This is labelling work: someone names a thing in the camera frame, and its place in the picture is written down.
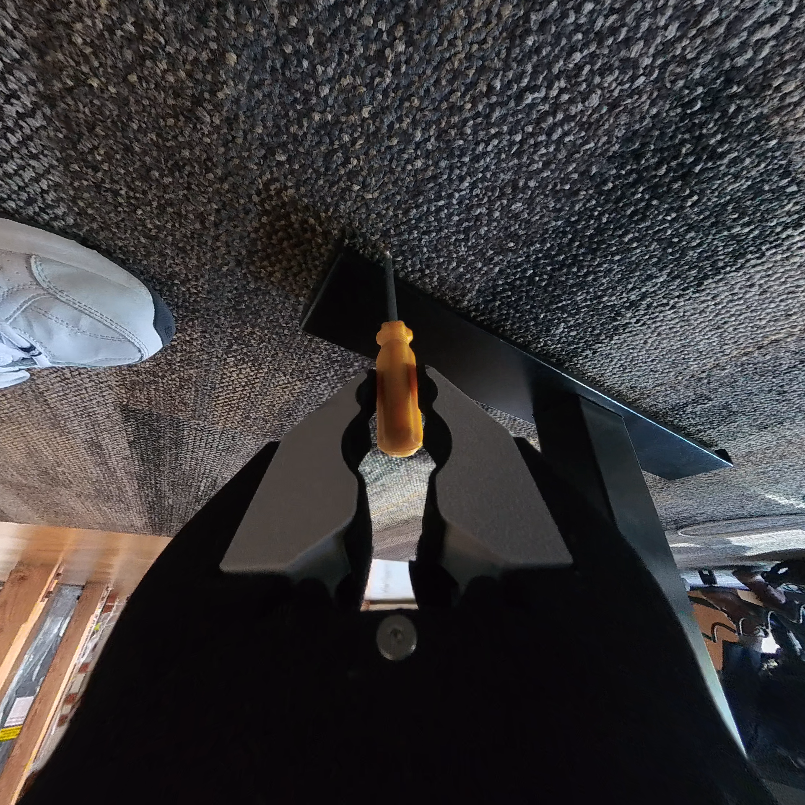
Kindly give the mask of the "orange handled screwdriver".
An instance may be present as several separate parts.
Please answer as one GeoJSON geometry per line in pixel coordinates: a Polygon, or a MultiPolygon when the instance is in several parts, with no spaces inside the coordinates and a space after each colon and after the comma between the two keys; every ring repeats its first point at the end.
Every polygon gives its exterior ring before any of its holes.
{"type": "Polygon", "coordinates": [[[398,317],[390,253],[384,254],[383,269],[388,317],[376,337],[377,447],[390,457],[405,458],[423,446],[417,366],[410,347],[413,332],[398,317]]]}

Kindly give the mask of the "black metal desk leg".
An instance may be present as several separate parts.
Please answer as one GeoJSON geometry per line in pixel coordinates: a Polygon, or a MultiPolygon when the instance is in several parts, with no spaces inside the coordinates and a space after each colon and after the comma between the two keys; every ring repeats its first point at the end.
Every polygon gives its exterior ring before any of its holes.
{"type": "Polygon", "coordinates": [[[379,350],[369,337],[394,291],[406,324],[414,328],[420,361],[439,372],[476,403],[534,423],[538,451],[569,489],[613,529],[612,547],[585,527],[585,558],[598,551],[592,568],[637,578],[616,558],[629,551],[640,572],[674,611],[675,631],[684,635],[713,707],[740,745],[735,720],[717,680],[683,581],[651,498],[643,471],[665,480],[692,478],[732,467],[729,453],[707,448],[608,396],[563,369],[523,350],[445,307],[401,280],[381,279],[381,268],[344,248],[311,296],[303,330],[364,357],[379,350]]]}

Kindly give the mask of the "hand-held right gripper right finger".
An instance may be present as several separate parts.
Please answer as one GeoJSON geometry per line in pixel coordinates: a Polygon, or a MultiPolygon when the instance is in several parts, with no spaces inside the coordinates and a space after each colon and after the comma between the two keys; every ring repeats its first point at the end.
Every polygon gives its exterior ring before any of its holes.
{"type": "Polygon", "coordinates": [[[436,369],[419,373],[434,462],[411,584],[420,609],[455,605],[476,579],[573,565],[514,437],[436,369]]]}

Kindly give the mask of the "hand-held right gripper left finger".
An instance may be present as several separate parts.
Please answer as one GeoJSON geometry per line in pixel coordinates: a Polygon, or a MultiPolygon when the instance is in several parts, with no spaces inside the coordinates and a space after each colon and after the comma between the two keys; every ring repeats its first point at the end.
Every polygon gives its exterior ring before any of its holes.
{"type": "Polygon", "coordinates": [[[376,374],[358,374],[279,442],[220,569],[235,576],[315,580],[359,608],[372,558],[360,465],[372,449],[376,374]]]}

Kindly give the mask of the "white sneaker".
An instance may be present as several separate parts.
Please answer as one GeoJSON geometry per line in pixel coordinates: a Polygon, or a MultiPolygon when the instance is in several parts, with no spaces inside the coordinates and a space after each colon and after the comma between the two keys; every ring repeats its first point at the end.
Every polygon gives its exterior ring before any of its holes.
{"type": "Polygon", "coordinates": [[[1,220],[1,388],[39,369],[142,363],[176,324],[161,297],[76,241],[1,220]]]}

